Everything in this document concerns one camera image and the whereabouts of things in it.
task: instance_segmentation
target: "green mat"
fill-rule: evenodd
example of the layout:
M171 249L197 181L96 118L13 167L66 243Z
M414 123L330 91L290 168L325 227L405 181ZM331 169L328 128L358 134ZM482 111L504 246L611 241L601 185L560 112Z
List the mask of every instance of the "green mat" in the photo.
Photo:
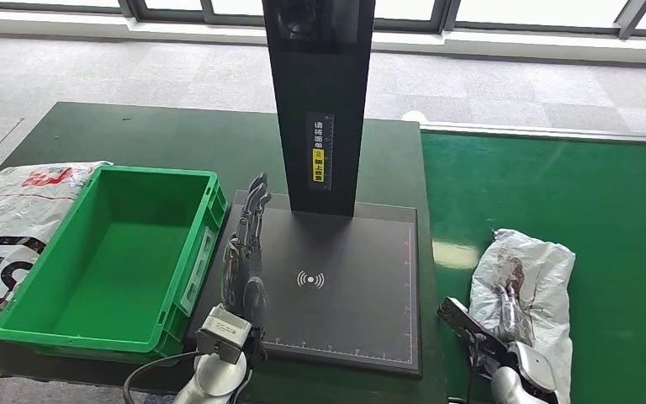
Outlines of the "green mat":
M437 293L469 303L491 231L577 254L569 284L573 403L646 402L646 144L422 133ZM441 324L450 396L468 360ZM488 381L473 397L490 401Z

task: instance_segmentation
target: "gray carpet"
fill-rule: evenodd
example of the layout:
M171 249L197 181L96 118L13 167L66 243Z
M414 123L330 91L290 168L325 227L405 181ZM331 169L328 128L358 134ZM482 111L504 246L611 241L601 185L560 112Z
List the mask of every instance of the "gray carpet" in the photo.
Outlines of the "gray carpet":
M0 163L56 101L275 111L263 47L0 37ZM435 121L642 135L646 68L373 54L366 116L411 110ZM122 401L118 389L0 381L0 404L62 402Z

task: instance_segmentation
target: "green plastic crate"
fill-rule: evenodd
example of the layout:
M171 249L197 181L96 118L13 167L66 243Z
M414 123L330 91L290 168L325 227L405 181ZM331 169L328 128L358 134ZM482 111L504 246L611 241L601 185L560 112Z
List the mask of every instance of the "green plastic crate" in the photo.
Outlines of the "green plastic crate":
M99 167L0 314L39 354L179 354L226 212L216 174Z

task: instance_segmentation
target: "robotic arm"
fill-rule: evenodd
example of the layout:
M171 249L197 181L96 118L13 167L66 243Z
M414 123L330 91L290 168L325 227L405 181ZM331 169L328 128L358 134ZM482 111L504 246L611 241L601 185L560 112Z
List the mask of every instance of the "robotic arm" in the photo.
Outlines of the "robotic arm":
M213 307L197 331L194 377L177 394L173 404L234 404L266 360L263 318L267 306L261 263L261 225L271 200L262 173L249 187L236 232L224 254L223 303Z
M553 369L545 356L522 342L504 343L480 326L457 299L445 298L437 314L495 368L491 393L498 404L559 404Z

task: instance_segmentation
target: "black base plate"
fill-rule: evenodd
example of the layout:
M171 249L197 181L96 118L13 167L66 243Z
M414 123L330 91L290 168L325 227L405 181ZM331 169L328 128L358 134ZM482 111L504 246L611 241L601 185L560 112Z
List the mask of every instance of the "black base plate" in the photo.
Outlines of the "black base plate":
M220 302L224 240L246 193L236 193L185 344ZM416 210L357 203L353 218L292 212L274 195L262 225L271 357L420 375Z

